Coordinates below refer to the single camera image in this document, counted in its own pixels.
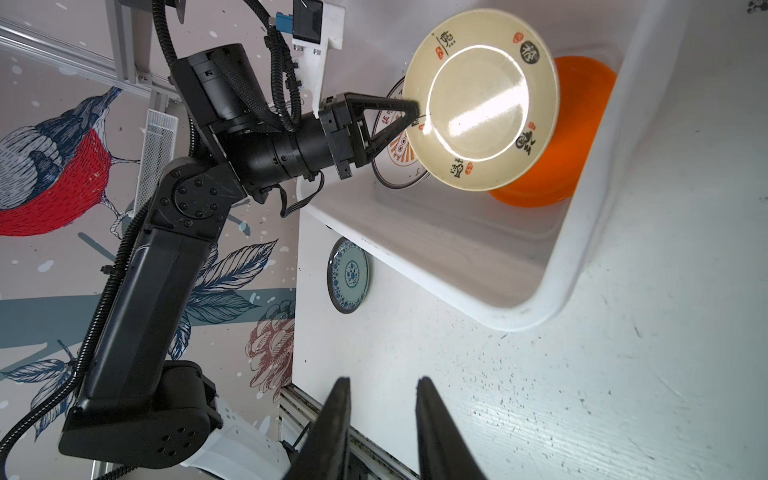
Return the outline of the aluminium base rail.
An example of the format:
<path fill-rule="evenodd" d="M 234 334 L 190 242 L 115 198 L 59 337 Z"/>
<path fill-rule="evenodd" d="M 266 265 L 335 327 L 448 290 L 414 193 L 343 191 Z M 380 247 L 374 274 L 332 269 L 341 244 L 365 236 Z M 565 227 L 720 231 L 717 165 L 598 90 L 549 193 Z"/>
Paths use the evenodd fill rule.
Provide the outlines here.
<path fill-rule="evenodd" d="M 296 385 L 280 391 L 287 479 L 417 479 L 419 474 L 351 425 L 351 382 L 336 380 L 321 403 Z"/>

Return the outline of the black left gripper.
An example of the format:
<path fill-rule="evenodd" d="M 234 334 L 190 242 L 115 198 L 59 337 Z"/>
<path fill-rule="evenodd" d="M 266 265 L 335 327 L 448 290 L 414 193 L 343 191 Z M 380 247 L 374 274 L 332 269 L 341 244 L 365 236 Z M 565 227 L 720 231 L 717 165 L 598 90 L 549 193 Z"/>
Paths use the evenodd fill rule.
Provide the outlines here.
<path fill-rule="evenodd" d="M 365 112 L 394 111 L 393 123 L 371 136 Z M 319 121 L 340 179 L 352 176 L 351 166 L 369 164 L 419 118 L 416 101 L 346 93 L 329 97 L 319 110 Z"/>

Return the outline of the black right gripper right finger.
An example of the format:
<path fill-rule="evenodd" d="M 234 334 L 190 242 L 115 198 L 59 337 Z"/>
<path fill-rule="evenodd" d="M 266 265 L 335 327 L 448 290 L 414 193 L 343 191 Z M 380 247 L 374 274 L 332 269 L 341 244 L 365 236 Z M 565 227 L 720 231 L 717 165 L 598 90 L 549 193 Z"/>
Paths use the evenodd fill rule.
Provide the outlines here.
<path fill-rule="evenodd" d="M 417 384 L 416 423 L 421 479 L 485 479 L 434 383 Z"/>

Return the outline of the cream yellow plate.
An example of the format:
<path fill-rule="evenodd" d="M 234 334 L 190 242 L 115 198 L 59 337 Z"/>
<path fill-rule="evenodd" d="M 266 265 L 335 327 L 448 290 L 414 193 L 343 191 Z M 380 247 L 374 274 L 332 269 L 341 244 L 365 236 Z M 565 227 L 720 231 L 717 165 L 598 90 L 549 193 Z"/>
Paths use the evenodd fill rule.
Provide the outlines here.
<path fill-rule="evenodd" d="M 487 192 L 527 173 L 557 124 L 554 58 L 521 18 L 482 8 L 436 26 L 414 52 L 402 96 L 419 116 L 406 131 L 415 157 L 445 185 Z"/>

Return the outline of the white plate orange sunburst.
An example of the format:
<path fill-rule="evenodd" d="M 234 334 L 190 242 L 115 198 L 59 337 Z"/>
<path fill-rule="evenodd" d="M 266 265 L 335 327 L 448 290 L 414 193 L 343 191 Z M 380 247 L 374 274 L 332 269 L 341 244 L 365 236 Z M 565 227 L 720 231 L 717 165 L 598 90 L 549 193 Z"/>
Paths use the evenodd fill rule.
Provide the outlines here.
<path fill-rule="evenodd" d="M 403 76 L 389 91 L 387 97 L 401 99 L 405 77 Z M 402 116 L 402 112 L 382 110 L 377 113 L 373 134 L 389 127 Z M 407 134 L 401 132 L 372 162 L 377 180 L 389 189 L 401 190 L 417 185 L 429 177 L 429 172 L 415 155 Z"/>

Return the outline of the white plastic bin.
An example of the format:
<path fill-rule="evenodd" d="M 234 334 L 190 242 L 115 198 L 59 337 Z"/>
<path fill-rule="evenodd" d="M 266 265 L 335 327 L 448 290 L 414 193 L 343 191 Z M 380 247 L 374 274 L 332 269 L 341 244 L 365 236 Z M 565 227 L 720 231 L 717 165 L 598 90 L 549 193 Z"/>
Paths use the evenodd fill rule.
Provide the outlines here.
<path fill-rule="evenodd" d="M 629 160 L 656 115 L 691 14 L 689 1 L 500 1 L 557 55 L 592 56 L 617 72 L 574 196 L 507 206 L 434 178 L 381 186 L 370 168 L 330 173 L 301 212 L 479 323 L 522 331 L 560 312 L 595 250 Z"/>

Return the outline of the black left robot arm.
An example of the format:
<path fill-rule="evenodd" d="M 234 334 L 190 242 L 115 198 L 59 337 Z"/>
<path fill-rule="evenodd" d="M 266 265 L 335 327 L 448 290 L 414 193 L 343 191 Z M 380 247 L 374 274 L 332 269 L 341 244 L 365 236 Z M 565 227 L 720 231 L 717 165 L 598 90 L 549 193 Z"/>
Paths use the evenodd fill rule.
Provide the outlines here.
<path fill-rule="evenodd" d="M 342 479 L 347 381 L 334 385 L 303 456 L 245 422 L 199 365 L 172 360 L 168 351 L 234 204 L 246 197 L 263 202 L 295 178 L 323 183 L 328 167 L 349 177 L 416 122 L 418 104 L 344 93 L 303 114 L 298 66 L 260 2 L 250 8 L 271 55 L 270 97 L 239 44 L 179 57 L 166 8 L 153 2 L 152 20 L 187 108 L 189 153 L 165 168 L 129 224 L 68 378 L 4 435 L 1 456 L 8 459 L 30 428 L 69 402 L 60 452 L 109 462 L 115 479 L 178 465 L 215 479 L 285 479 L 300 468 Z"/>

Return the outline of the green blue floral plate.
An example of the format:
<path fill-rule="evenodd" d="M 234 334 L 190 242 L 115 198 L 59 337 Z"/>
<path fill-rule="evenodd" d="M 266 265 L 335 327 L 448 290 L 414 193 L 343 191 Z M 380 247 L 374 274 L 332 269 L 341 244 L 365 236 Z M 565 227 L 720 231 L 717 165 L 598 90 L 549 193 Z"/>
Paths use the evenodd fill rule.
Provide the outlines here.
<path fill-rule="evenodd" d="M 342 314 L 351 314 L 365 300 L 372 276 L 368 253 L 341 237 L 329 256 L 326 277 L 331 303 Z"/>

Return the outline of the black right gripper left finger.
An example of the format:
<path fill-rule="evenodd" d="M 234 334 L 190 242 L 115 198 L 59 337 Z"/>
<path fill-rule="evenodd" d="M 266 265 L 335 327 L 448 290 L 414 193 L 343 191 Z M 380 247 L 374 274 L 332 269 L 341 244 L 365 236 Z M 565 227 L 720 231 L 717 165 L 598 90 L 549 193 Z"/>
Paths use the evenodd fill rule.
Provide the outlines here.
<path fill-rule="evenodd" d="M 350 379 L 340 377 L 284 479 L 346 479 L 350 415 Z"/>

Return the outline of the aluminium frame post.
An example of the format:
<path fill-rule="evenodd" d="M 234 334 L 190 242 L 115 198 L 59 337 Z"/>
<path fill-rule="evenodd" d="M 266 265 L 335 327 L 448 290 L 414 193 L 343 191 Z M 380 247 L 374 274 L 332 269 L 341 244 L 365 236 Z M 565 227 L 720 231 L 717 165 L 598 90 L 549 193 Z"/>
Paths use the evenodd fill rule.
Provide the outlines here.
<path fill-rule="evenodd" d="M 138 10 L 118 1 L 107 1 L 105 8 L 111 58 L 5 18 L 1 20 L 1 47 L 145 98 L 158 95 L 178 103 L 180 97 L 167 78 L 136 66 Z"/>

